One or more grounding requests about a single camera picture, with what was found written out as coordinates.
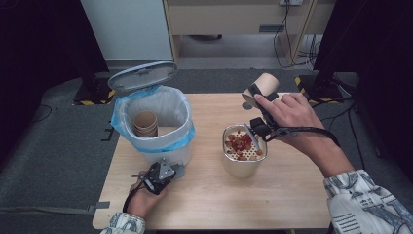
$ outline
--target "open lid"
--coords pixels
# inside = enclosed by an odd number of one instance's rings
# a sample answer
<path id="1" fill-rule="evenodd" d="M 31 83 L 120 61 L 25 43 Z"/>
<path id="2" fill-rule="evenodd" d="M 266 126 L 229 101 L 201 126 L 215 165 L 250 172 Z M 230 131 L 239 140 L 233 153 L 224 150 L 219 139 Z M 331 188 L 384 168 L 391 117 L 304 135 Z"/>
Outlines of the open lid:
<path id="1" fill-rule="evenodd" d="M 172 61 L 157 61 L 132 67 L 110 77 L 107 84 L 112 90 L 127 92 L 148 88 L 171 79 L 178 71 Z"/>

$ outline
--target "wall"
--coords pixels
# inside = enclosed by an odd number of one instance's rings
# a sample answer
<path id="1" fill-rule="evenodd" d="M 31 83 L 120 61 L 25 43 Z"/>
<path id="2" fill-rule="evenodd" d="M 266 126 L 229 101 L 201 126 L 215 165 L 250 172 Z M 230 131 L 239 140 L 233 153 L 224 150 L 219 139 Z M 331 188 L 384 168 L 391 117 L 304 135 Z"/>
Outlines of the wall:
<path id="1" fill-rule="evenodd" d="M 162 0 L 81 0 L 105 60 L 172 60 Z"/>

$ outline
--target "wall socket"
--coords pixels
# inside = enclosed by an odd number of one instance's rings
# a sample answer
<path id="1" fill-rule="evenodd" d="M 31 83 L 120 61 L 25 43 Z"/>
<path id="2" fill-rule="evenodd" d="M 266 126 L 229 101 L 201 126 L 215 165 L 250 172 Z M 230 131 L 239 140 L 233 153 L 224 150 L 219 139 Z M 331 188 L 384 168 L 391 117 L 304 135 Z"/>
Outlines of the wall socket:
<path id="1" fill-rule="evenodd" d="M 289 6 L 301 6 L 303 5 L 303 0 L 280 0 L 281 6 L 286 6 L 288 3 Z"/>

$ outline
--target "black hand-mounted device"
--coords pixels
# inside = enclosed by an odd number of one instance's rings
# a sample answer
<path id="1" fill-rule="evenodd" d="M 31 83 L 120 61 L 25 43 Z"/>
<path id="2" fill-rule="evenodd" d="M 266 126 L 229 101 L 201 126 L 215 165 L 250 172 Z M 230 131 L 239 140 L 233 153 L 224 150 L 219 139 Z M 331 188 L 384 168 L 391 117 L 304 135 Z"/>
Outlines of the black hand-mounted device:
<path id="1" fill-rule="evenodd" d="M 251 95 L 254 96 L 255 94 L 261 94 L 259 88 L 252 84 L 248 87 L 248 90 L 251 92 Z M 268 96 L 264 96 L 267 100 L 271 101 L 278 97 L 279 95 L 276 92 L 269 94 Z M 263 118 L 255 118 L 249 121 L 250 128 L 249 130 L 253 134 L 257 134 L 263 138 L 265 142 L 268 142 L 276 137 L 284 137 L 287 135 L 294 135 L 299 132 L 312 132 L 317 134 L 322 134 L 327 137 L 330 137 L 338 146 L 340 146 L 337 137 L 330 131 L 315 127 L 280 127 L 277 122 L 274 120 L 273 116 L 264 108 L 262 105 L 256 102 L 259 110 L 261 111 Z"/>
<path id="2" fill-rule="evenodd" d="M 123 212 L 125 213 L 128 209 L 128 204 L 131 198 L 136 194 L 136 192 L 142 188 L 142 184 L 155 195 L 159 195 L 168 184 L 171 183 L 173 179 L 183 177 L 185 174 L 184 167 L 182 165 L 169 165 L 165 159 L 156 162 L 151 165 L 147 172 L 132 175 L 132 177 L 137 177 L 140 179 L 139 185 L 129 194 L 127 200 L 125 201 Z"/>

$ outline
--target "patterned sleeve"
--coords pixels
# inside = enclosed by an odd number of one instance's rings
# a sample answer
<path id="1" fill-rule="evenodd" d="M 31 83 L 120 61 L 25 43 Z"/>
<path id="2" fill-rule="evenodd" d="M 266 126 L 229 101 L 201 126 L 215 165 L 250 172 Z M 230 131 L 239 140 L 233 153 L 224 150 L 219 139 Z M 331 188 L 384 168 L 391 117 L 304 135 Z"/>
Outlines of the patterned sleeve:
<path id="1" fill-rule="evenodd" d="M 336 233 L 413 233 L 413 215 L 363 171 L 324 180 Z"/>
<path id="2" fill-rule="evenodd" d="M 145 231 L 145 220 L 138 216 L 126 213 L 116 213 L 110 219 L 108 227 L 100 234 L 143 234 Z"/>

